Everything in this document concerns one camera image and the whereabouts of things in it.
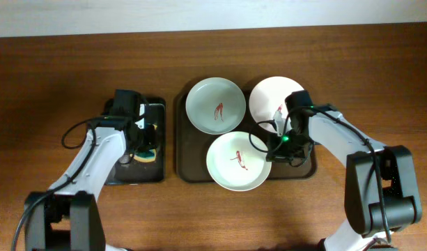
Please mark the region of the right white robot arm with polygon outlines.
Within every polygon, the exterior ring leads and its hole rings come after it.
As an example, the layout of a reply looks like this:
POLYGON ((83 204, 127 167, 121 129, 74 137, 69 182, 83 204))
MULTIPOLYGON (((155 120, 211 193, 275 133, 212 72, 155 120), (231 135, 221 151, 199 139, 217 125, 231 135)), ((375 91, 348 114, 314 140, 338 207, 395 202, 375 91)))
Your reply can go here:
POLYGON ((270 124, 269 162, 306 160, 314 144, 324 146, 346 169, 346 219, 322 239, 319 250, 369 250, 389 245, 391 235, 418 223, 422 206, 412 154, 406 147, 387 146, 349 123, 331 105, 314 105, 307 91, 285 99, 286 116, 275 114, 270 124))

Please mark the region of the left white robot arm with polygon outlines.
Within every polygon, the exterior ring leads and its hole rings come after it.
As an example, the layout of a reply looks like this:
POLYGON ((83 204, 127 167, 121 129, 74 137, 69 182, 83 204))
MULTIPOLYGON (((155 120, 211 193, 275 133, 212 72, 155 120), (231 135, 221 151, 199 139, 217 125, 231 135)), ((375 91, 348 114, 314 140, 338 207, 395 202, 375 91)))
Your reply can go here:
POLYGON ((24 233, 26 250, 113 250, 98 197, 114 165, 156 147, 155 125, 127 116, 86 120, 87 133, 65 173, 44 192, 31 192, 11 248, 24 233))

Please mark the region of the grey plate with red stain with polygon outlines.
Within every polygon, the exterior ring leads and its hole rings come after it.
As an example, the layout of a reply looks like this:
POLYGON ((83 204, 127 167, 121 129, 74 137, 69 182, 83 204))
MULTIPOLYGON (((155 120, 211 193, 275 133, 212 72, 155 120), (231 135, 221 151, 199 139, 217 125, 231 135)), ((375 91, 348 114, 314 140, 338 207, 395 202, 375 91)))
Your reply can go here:
POLYGON ((244 93, 234 82, 209 77, 189 91, 185 110, 192 125, 209 135, 220 135, 235 129, 247 109, 244 93))

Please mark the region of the cream plate with red stain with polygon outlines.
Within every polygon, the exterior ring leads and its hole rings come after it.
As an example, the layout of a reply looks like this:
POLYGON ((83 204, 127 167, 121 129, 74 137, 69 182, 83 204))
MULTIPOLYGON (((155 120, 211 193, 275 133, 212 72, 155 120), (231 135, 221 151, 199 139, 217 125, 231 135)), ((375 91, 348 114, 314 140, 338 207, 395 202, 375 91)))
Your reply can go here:
POLYGON ((212 179, 227 190, 245 192, 261 185, 272 163, 266 160, 267 147, 247 132, 228 132, 210 145, 206 165, 212 179))

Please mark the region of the green yellow sponge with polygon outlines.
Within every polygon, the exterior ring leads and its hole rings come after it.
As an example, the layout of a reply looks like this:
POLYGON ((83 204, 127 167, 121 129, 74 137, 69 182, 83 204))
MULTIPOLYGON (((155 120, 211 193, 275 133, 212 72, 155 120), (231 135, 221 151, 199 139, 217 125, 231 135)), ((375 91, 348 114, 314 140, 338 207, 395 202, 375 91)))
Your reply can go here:
POLYGON ((134 160, 142 163, 155 162, 157 157, 157 125, 146 124, 143 145, 134 152, 134 160))

